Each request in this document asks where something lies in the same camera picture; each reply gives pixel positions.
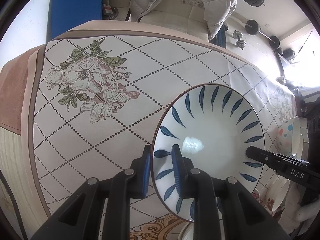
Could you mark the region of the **blue leaf pattern plate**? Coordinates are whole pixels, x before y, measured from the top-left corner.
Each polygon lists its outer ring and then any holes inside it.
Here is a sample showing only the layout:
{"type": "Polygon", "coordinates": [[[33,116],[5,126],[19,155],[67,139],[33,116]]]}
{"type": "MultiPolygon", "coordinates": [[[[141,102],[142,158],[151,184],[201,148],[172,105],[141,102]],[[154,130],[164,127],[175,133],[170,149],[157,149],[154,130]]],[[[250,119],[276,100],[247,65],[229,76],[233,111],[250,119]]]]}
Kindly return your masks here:
{"type": "Polygon", "coordinates": [[[196,168],[217,179],[235,177],[253,192],[263,171],[249,159],[249,146],[264,148],[264,133],[251,104],[223,85],[199,85],[181,94],[162,116],[153,140],[152,179],[165,207],[179,218],[192,221],[194,201],[178,195],[171,148],[196,168]]]}

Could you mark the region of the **red flower white bowl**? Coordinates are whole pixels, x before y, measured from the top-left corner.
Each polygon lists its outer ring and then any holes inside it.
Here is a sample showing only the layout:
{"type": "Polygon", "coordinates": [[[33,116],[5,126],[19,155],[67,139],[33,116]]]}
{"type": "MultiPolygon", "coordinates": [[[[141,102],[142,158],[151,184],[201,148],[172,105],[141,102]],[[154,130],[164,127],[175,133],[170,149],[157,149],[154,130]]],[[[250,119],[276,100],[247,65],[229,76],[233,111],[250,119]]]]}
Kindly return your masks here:
{"type": "Polygon", "coordinates": [[[285,199],[290,181],[286,178],[276,180],[268,189],[263,201],[264,208],[270,213],[276,212],[285,199]]]}

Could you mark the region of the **polka dot bowl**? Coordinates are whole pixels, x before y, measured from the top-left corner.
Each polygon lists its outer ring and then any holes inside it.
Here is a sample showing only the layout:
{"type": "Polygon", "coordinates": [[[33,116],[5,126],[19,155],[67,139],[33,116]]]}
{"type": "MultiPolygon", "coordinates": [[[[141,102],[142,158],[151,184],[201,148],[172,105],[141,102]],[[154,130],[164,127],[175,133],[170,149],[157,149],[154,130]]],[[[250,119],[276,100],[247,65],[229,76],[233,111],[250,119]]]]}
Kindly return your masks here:
{"type": "Polygon", "coordinates": [[[298,157],[303,150],[303,135],[298,116],[285,120],[277,133],[277,145],[280,153],[298,157]]]}

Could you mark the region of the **white plate at bottom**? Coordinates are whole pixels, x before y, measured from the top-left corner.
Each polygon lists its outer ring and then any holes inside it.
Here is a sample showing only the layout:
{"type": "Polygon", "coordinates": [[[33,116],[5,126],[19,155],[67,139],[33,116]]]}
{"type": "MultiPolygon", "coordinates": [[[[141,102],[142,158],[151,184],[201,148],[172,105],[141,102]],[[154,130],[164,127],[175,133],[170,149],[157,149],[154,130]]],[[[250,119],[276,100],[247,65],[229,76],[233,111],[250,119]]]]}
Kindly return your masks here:
{"type": "Polygon", "coordinates": [[[187,223],[178,235],[178,240],[193,240],[194,239],[194,224],[187,223]]]}

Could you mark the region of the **floral checked tablecloth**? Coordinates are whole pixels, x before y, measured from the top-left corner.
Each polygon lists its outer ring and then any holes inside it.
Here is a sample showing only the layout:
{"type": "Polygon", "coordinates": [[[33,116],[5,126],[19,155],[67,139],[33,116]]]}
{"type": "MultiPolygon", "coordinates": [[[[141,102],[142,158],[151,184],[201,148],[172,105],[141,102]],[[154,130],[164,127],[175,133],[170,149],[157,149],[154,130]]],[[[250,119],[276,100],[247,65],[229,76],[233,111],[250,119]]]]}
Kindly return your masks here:
{"type": "Polygon", "coordinates": [[[1,70],[1,171],[32,237],[88,178],[110,178],[150,144],[185,90],[218,83],[253,106],[268,150],[293,94],[250,59],[149,24],[90,21],[1,70]]]}

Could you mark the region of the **chrome dumbbell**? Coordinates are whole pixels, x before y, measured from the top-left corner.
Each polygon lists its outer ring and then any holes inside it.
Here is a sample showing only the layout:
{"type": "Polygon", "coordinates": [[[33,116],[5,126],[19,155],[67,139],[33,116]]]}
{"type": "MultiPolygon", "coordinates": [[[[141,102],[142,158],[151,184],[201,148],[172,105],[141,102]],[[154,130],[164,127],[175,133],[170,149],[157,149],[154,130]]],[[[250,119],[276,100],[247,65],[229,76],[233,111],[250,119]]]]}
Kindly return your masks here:
{"type": "Polygon", "coordinates": [[[235,45],[236,45],[238,48],[240,48],[241,50],[244,50],[244,48],[245,48],[245,46],[246,46],[246,41],[242,39],[242,38],[243,38],[243,34],[242,34],[240,31],[235,30],[235,31],[233,32],[232,37],[233,37],[234,39],[236,39],[235,45]]]}

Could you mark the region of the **cream leather sofa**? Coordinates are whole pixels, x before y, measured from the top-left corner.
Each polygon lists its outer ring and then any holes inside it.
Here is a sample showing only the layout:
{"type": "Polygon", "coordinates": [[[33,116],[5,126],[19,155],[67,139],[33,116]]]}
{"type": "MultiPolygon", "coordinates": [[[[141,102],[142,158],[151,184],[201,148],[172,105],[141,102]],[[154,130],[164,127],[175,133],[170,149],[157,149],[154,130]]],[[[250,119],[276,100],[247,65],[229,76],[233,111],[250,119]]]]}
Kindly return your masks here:
{"type": "Polygon", "coordinates": [[[204,10],[182,0],[103,0],[118,10],[116,21],[141,22],[209,40],[204,10]]]}

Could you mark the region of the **black barbell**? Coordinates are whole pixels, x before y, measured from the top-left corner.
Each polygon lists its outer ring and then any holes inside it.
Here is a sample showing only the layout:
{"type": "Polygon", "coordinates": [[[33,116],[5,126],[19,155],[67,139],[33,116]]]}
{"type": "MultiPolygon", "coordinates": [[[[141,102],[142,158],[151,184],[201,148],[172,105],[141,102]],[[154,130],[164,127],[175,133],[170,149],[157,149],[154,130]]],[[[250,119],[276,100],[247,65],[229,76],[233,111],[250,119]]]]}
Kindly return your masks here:
{"type": "Polygon", "coordinates": [[[277,52],[278,54],[283,54],[283,48],[280,44],[280,39],[275,35],[268,35],[265,33],[262,28],[260,27],[259,23],[255,20],[248,20],[245,23],[245,30],[251,36],[262,35],[264,38],[267,39],[270,47],[277,52]]]}

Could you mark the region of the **blue mat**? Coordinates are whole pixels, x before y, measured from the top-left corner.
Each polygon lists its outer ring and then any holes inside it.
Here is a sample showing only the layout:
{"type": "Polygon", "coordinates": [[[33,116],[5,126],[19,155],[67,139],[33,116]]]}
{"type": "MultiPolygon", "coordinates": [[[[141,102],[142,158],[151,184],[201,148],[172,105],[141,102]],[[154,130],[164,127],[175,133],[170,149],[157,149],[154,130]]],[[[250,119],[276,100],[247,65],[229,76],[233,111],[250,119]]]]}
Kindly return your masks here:
{"type": "Polygon", "coordinates": [[[46,41],[76,26],[102,19],[103,0],[50,0],[46,41]]]}

